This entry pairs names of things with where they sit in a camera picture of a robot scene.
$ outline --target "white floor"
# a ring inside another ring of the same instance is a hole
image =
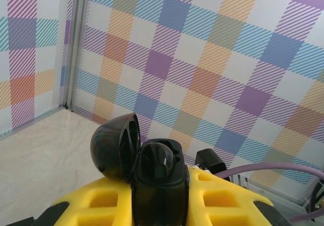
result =
[[[102,177],[90,156],[98,126],[62,109],[0,140],[0,225],[38,217]]]

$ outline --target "yellow foam holder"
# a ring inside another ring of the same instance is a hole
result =
[[[190,167],[188,226],[271,226],[254,205],[270,200]],[[55,226],[132,226],[132,190],[123,180],[101,178],[53,203],[70,205]]]

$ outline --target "black dome lid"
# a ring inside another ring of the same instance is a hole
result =
[[[137,116],[130,113],[97,128],[91,139],[91,157],[106,177],[124,178],[129,183],[140,145]]]

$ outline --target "plaid backdrop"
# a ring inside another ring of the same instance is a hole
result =
[[[61,1],[0,0],[0,135],[62,105],[73,0],[68,0],[64,54],[57,60]],[[61,62],[62,69],[55,69]]]
[[[135,111],[194,162],[323,167],[324,0],[89,0],[74,110]],[[298,198],[312,176],[245,173]]]

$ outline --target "black plastic container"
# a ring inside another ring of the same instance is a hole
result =
[[[189,172],[177,141],[152,139],[141,146],[138,119],[131,113],[95,131],[91,157],[106,177],[131,183],[135,225],[185,225]]]

